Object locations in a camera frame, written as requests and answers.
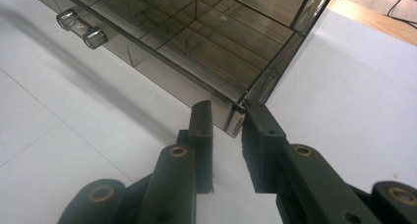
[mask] metal screw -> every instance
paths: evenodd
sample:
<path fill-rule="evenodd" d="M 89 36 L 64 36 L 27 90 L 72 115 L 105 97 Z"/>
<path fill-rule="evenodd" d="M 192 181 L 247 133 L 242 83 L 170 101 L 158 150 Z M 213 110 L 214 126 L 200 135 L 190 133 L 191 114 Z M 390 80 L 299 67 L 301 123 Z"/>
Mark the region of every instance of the metal screw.
<path fill-rule="evenodd" d="M 304 157 L 310 157 L 313 155 L 313 151 L 310 148 L 301 145 L 294 147 L 294 152 Z"/>
<path fill-rule="evenodd" d="M 402 203 L 405 203 L 411 206 L 417 205 L 417 196 L 405 189 L 393 187 L 393 188 L 389 188 L 388 192 L 396 200 Z"/>
<path fill-rule="evenodd" d="M 89 200 L 92 202 L 103 202 L 111 198 L 114 194 L 114 188 L 111 186 L 100 186 L 94 188 L 89 193 Z"/>
<path fill-rule="evenodd" d="M 185 147 L 176 146 L 169 150 L 169 154 L 173 157 L 182 157 L 187 153 L 187 149 Z"/>

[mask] transparent drawer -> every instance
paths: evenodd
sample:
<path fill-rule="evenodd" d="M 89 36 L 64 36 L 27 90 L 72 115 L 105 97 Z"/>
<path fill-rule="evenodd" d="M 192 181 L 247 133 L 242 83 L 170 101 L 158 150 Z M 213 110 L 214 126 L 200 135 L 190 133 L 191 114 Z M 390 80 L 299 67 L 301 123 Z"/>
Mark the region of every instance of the transparent drawer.
<path fill-rule="evenodd" d="M 71 14 L 61 23 L 88 46 L 100 31 L 99 45 L 187 105 L 210 99 L 213 122 L 232 137 L 245 117 L 243 99 L 266 102 L 327 2 L 41 1 L 58 17 Z"/>

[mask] white table surface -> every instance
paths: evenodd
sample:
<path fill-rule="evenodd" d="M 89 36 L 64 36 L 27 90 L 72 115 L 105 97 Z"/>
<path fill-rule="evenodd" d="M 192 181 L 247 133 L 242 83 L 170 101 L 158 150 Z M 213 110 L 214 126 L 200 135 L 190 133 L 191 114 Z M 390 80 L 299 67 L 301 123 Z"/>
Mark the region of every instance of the white table surface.
<path fill-rule="evenodd" d="M 0 223 L 55 223 L 87 183 L 131 185 L 188 128 L 187 106 L 37 0 L 0 0 L 0 69 Z M 345 182 L 417 187 L 416 77 L 416 47 L 330 12 L 267 106 Z M 240 137 L 214 136 L 215 193 L 198 195 L 197 223 L 280 223 L 275 197 L 254 193 Z"/>

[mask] wooden floor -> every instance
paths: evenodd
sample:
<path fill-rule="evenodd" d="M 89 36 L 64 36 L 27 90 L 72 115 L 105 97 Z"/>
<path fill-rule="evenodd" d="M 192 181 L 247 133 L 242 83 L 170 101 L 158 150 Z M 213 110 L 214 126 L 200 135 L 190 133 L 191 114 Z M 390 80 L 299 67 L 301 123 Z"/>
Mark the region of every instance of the wooden floor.
<path fill-rule="evenodd" d="M 417 46 L 417 29 L 387 17 L 387 12 L 398 0 L 331 0 L 328 8 L 349 19 L 375 28 Z M 417 2 L 402 0 L 393 16 L 417 21 Z"/>

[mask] drawer handle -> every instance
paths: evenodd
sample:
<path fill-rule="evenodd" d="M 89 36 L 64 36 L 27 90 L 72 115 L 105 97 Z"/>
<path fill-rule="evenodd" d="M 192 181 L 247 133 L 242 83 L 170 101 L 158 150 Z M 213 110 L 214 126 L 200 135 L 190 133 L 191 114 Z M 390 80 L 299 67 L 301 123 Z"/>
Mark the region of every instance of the drawer handle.
<path fill-rule="evenodd" d="M 95 49 L 108 41 L 104 31 L 99 27 L 92 27 L 82 20 L 76 11 L 69 9 L 56 16 L 59 26 L 81 37 L 90 49 Z"/>

